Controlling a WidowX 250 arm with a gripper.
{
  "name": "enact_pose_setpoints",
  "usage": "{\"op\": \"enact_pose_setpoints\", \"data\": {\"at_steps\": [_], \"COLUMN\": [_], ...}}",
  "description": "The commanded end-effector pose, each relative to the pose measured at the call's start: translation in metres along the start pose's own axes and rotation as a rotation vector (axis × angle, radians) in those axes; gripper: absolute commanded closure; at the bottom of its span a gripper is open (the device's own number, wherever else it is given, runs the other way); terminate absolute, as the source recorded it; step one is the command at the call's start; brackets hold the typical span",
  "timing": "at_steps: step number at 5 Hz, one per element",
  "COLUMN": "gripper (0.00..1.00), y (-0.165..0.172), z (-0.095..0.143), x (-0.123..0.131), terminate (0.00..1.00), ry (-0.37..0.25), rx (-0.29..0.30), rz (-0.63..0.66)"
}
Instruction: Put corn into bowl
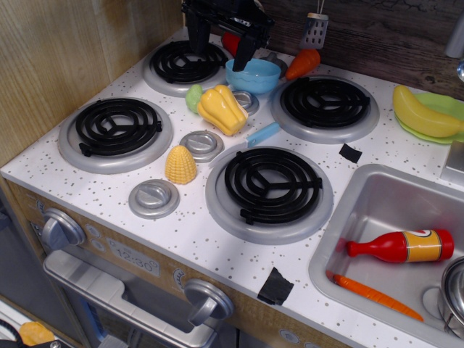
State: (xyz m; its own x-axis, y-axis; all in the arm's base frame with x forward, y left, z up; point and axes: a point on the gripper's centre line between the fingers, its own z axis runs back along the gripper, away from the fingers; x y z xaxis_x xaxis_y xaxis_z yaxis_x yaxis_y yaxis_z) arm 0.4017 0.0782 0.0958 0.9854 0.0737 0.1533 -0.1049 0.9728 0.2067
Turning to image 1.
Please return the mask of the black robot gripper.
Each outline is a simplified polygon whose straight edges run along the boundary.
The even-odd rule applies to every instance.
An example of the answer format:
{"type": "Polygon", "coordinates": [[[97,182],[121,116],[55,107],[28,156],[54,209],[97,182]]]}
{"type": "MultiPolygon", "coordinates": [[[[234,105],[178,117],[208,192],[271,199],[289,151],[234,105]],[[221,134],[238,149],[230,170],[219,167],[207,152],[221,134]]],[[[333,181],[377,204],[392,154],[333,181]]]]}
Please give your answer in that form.
{"type": "Polygon", "coordinates": [[[241,72],[252,59],[261,43],[267,43],[274,20],[254,1],[183,1],[190,47],[201,54],[209,43],[212,26],[241,36],[233,71],[241,72]]]}

